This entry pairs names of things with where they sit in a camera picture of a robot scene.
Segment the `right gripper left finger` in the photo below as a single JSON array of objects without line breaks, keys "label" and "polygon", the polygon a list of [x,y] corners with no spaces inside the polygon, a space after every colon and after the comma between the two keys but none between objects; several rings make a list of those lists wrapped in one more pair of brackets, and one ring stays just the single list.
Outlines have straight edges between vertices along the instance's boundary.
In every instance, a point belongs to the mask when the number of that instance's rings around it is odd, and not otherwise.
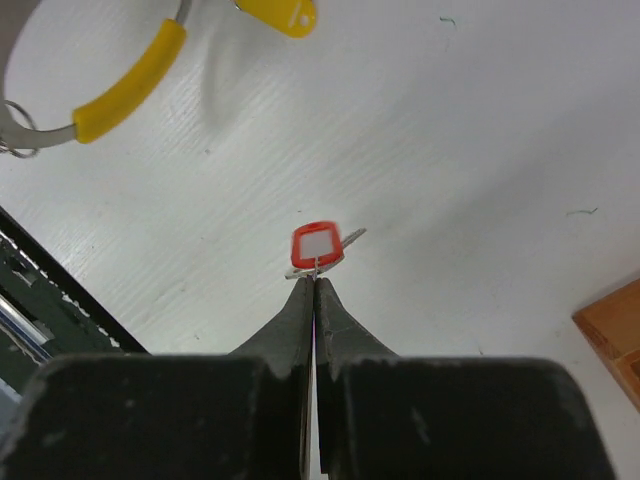
[{"label": "right gripper left finger", "polygon": [[1,442],[5,479],[305,479],[314,283],[225,355],[59,357]]}]

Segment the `wooden compartment tray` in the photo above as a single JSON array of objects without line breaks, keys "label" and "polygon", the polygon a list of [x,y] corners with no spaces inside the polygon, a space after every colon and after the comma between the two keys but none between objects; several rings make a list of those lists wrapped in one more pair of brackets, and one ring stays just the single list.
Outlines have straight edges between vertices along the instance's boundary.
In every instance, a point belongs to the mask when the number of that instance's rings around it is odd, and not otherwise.
[{"label": "wooden compartment tray", "polygon": [[639,280],[581,308],[572,320],[639,410]]}]

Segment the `key with red tag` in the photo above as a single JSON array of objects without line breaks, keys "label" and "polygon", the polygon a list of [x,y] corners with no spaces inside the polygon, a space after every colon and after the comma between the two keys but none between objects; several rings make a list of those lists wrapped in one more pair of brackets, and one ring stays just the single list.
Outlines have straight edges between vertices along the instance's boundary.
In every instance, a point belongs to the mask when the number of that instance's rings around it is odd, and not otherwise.
[{"label": "key with red tag", "polygon": [[345,259],[345,250],[367,232],[359,228],[341,235],[337,222],[314,221],[296,228],[291,236],[290,268],[284,278],[316,279]]}]

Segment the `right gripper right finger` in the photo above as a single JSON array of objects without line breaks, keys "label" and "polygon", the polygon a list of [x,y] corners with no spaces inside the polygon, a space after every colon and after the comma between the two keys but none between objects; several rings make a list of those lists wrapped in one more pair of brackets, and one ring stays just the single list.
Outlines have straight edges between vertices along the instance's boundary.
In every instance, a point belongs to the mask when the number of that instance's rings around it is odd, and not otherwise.
[{"label": "right gripper right finger", "polygon": [[403,357],[315,283],[320,466],[332,479],[612,479],[585,396],[529,357]]}]

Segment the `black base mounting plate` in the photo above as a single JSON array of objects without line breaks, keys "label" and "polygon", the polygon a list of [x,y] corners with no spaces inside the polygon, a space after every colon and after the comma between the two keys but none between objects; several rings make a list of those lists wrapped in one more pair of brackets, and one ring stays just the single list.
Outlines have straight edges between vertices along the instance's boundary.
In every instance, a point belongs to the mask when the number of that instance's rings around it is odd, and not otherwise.
[{"label": "black base mounting plate", "polygon": [[6,210],[1,211],[1,383],[20,396],[60,355],[146,353]]}]

